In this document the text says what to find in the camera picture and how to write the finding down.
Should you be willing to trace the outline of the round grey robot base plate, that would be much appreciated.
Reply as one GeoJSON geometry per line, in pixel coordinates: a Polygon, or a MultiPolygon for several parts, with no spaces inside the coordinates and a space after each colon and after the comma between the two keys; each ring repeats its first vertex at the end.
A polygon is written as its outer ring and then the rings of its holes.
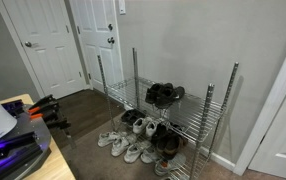
{"type": "Polygon", "coordinates": [[[32,119],[29,106],[15,116],[17,125],[0,139],[0,180],[20,180],[38,170],[48,155],[51,134],[41,117],[32,119]]]}

